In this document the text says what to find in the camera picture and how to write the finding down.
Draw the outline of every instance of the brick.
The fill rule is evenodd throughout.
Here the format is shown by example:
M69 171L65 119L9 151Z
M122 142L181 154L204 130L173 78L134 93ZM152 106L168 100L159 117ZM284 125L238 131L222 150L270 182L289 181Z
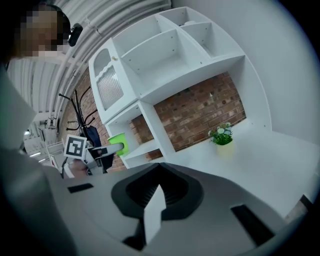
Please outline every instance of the brick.
M188 110L183 111L183 112L181 113L181 116L182 116L183 118L186 118L186 117L188 117L188 116L190 116L190 115L192 115L192 114L194 114L194 113L196 113L196 111L195 111L193 108L191 108L191 109L188 109Z
M236 107L236 106L240 106L240 105L241 105L241 102L240 102L240 100L236 100L233 104L234 104L234 106Z
M204 138L206 138L206 134L205 134L204 132L202 132L202 133L199 133L199 134L191 137L191 138L190 138L190 141L191 141L191 142L197 142L197 141L202 140L202 139L204 139Z
M221 116L223 114L223 111L222 110L218 110L216 112L213 112L209 115L206 115L205 117L201 118L201 123L204 124L204 123L207 123L209 121L212 121L213 119L216 119L217 117Z
M129 123L129 126L130 126L131 129L136 127L136 125L132 121Z
M210 98L209 92L206 92L205 94L202 94L196 97L197 101L200 103L207 101L209 98Z
M224 116L225 116L224 120L228 119L228 115L223 115L222 117L218 117L208 123L209 127L215 127L215 126L219 125L220 123L222 123L224 121L223 120Z
M169 111L160 113L159 118L161 121L165 121L165 120L172 118L172 115L173 115L173 113L171 112L171 110L169 110Z
M178 142L182 142L183 140L184 140L183 137L181 135L179 135L179 136L176 136L176 137L172 138L171 142L172 143L178 143Z
M182 115L173 115L172 118L171 118L171 122L174 123L176 121L179 121L180 119L182 119Z
M189 139L184 139L183 141L173 144L173 148L176 151L181 150L181 148L185 148L185 146L187 146L188 144L190 144Z
M150 159L152 159L152 160L163 157L160 149L156 149L156 150L154 150L154 151L149 152L149 153L148 153L148 156L149 156Z
M177 134L183 134L184 132L186 132L187 131L187 129L185 128L185 127L182 127L181 129L178 129L177 131L176 131L176 133Z
M198 110L202 110L205 108L205 105L202 103L196 107Z
M198 126L201 126L201 121L200 120L196 120L194 122L190 122L186 125L186 127L191 130L191 129L194 129L194 128L197 128Z
M218 92L219 92L219 93L226 92L226 91L228 91L229 89L230 89L230 88L229 88L228 84L225 83L225 84L222 84L221 86L218 87Z
M133 134L137 134L138 133L138 129L137 128L133 128L132 131L133 131Z
M182 133L181 136L184 140L188 139L189 137L195 135L192 130L187 130L186 132Z
M244 112L244 111L242 111L242 112L240 112L240 113L238 113L237 115L236 115L236 119L237 120L240 120L240 119L242 119L243 117L245 117L246 116L246 113Z
M171 124L171 125L167 125L164 129L167 133L170 133L174 130L176 130L178 127L175 123Z
M229 111L229 112L228 112L228 115L229 115L229 117L232 117L232 116L234 116L236 113L238 113L238 111L237 111L237 109L235 108L234 110Z
M202 113L196 112L195 114L193 114L190 117L188 117L188 118L184 119L183 121L181 121L179 123L179 126L184 126L184 125L186 125L186 124L188 124L188 123L200 118L201 116L202 116Z
M234 105L233 103L230 103L230 104L228 104L228 105L225 105L225 106L222 108L222 110L223 110L224 113L227 113L227 112L233 110L234 108L235 108L235 105Z
M222 101L220 101L220 102L217 102L217 103L215 104L215 107L216 107L217 109L220 109L220 108L222 108L223 106L229 104L231 101L232 101L231 98L226 98L226 99L224 99L224 100L222 100Z
M167 135L168 135L169 139L172 139L177 136L177 133L176 132L168 132Z
M100 126L100 127L97 129L98 133L100 133L102 130L103 130L103 127L102 127L102 126Z
M133 120L131 121L131 123L132 123L133 127L137 127L137 126L141 125L140 119L139 119L138 117L136 117L135 119L133 119Z
M236 89L236 86L233 82L228 83L230 89Z
M208 128L209 128L208 124L205 123L205 124L202 124L202 125L194 128L194 129L192 129L192 132L193 132L193 134L196 135L196 134L198 134L198 133L201 133L201 132L207 130Z
M231 80L230 77L224 77L222 80L223 80L223 82L226 83L226 84L227 84L227 83L232 83L232 80Z
M237 89L236 88L233 88L233 89L230 89L229 90L229 94L230 95L235 95L235 94L237 94L238 92L237 92Z
M227 122L230 122L231 125L234 125L235 122L237 122L237 117L236 117L236 116L233 116L233 117L229 118L229 119L227 120Z
M202 110L202 112L206 115L206 114L209 114L209 113L213 113L217 111L215 105L210 105L210 106L207 106L204 110Z
M244 109L244 107L243 107L242 105L240 105L240 106L237 106L237 107L236 107L236 110L237 110L237 112L242 112L242 111L244 111L245 109Z
M215 103L215 98L214 97L210 97L210 99L208 99L206 102L204 102L204 106L207 107L207 106L211 106Z
M171 119L168 119L168 120L166 120L166 121L163 121L162 124L163 124L164 127L166 127L166 126L172 124L172 120L171 120Z

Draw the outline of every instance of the white shelf unit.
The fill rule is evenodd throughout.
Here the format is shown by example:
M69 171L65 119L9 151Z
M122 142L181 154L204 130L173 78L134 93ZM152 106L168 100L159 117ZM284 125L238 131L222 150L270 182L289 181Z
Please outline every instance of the white shelf unit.
M143 115L151 134L152 140L139 145L134 132L130 128L130 122L136 117ZM136 167L149 162L146 154L159 149L165 159L169 159L175 150L167 136L153 105L138 100L123 110L105 125L109 135L115 136L119 133L125 133L129 152L121 159L127 168Z
M109 39L89 61L101 121L137 100L163 101L228 71L243 56L225 31L188 7L142 19ZM116 81L108 76L111 71Z

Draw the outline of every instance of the shelf compartment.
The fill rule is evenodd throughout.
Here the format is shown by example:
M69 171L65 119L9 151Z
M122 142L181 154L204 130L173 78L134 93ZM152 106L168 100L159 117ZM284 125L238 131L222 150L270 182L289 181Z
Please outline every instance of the shelf compartment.
M135 102L125 110L121 111L105 125L106 130L111 137L121 133L125 134L125 140L128 144L129 152L122 155L121 159L127 168L148 163L148 159L145 155L141 154L140 151L147 150L145 147L150 147L151 145L147 144L145 147L141 147L136 138L135 132L132 130L130 125L131 121L141 114L141 107L138 102Z
M161 18L150 16L126 28L112 40L118 55L122 56L142 42L171 29Z
M177 77L161 87L146 91L145 94L141 95L140 99L145 103L155 105L197 83L227 72L235 63L243 58L243 56L243 52L217 56L212 59L212 62L208 65L201 66L183 76Z
M167 18L178 26L185 25L186 22L209 22L210 20L188 7L175 8L159 13L159 15Z
M218 25L213 22L201 22L181 27L213 58L239 51L239 46Z
M131 158L142 156L144 154L147 154L149 152L152 152L152 151L158 150L158 149L159 149L159 145L157 144L157 142L154 139L152 139L146 143L141 144L137 149L133 150L128 155L126 155L124 157L124 159L128 160Z
M182 31L170 30L139 44L122 60L141 81L141 94L204 66L207 56Z

